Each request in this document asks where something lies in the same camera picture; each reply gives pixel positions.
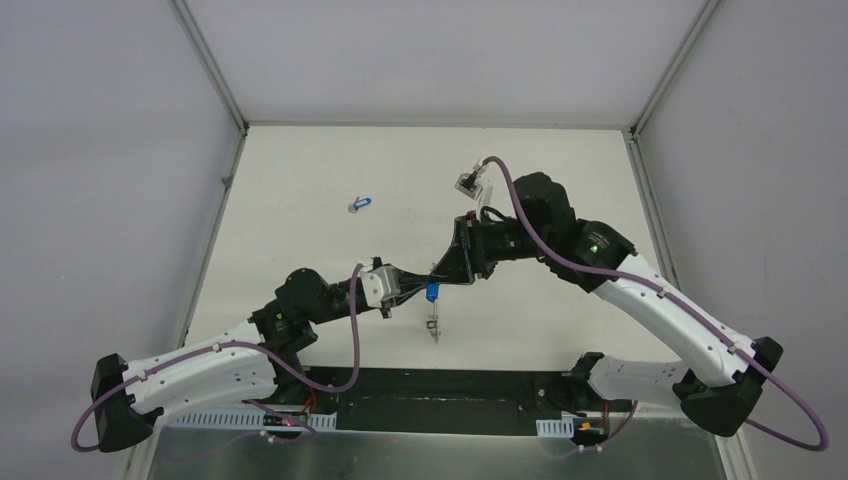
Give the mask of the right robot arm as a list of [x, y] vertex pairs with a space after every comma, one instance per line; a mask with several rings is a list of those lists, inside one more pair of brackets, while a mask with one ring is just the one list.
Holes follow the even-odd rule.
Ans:
[[668, 363], [626, 361], [587, 352], [567, 374], [574, 408], [590, 410], [604, 400], [655, 404], [681, 411], [712, 434], [734, 435], [760, 399], [766, 378], [713, 332], [725, 334], [768, 371], [775, 369], [782, 346], [769, 337], [751, 339], [714, 318], [697, 321], [673, 303], [680, 292], [631, 242], [607, 224], [577, 218], [564, 187], [546, 174], [528, 174], [513, 185], [534, 232], [548, 247], [578, 265], [621, 271], [623, 277], [568, 269], [549, 258], [519, 220], [469, 212], [456, 218], [452, 243], [430, 282], [470, 285], [489, 278], [501, 261], [538, 260], [559, 279], [630, 315], [679, 358]]

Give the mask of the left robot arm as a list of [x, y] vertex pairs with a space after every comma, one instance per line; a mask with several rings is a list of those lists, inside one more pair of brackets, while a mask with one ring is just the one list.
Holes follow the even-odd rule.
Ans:
[[[72, 447], [90, 450], [79, 440], [87, 420], [93, 420], [96, 430], [94, 450], [111, 453], [147, 440], [167, 420], [217, 405], [271, 397], [293, 404], [305, 386], [345, 392], [359, 376], [358, 315], [378, 310], [388, 317], [429, 281], [389, 264], [358, 264], [349, 279], [330, 284], [316, 271], [301, 268], [286, 277], [272, 301], [217, 336], [142, 360], [107, 355], [96, 363], [92, 403], [73, 428]], [[314, 325], [344, 317], [351, 322], [353, 338], [349, 379], [339, 386], [309, 379], [298, 352], [316, 341]]]

